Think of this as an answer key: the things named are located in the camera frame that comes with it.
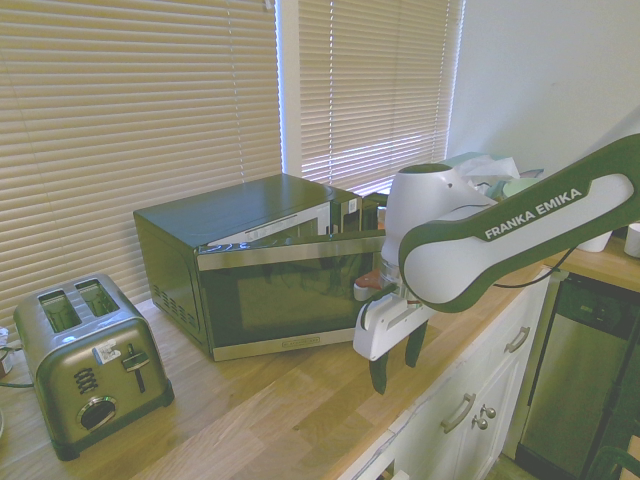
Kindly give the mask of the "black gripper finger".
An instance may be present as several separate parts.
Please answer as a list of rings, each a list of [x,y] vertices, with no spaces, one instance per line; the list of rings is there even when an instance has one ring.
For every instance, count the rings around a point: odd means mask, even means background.
[[[383,395],[387,388],[387,364],[389,352],[385,352],[376,360],[369,361],[369,373],[374,390]]]
[[[428,322],[425,321],[419,327],[413,330],[408,336],[408,341],[405,349],[405,364],[411,368],[414,368],[418,362],[427,327]]]

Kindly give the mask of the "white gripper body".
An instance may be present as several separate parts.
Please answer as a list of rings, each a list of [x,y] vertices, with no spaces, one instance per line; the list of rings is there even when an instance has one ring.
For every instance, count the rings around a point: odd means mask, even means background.
[[[368,360],[378,360],[430,317],[431,309],[421,303],[411,304],[396,294],[385,295],[362,307],[356,321],[354,350]]]

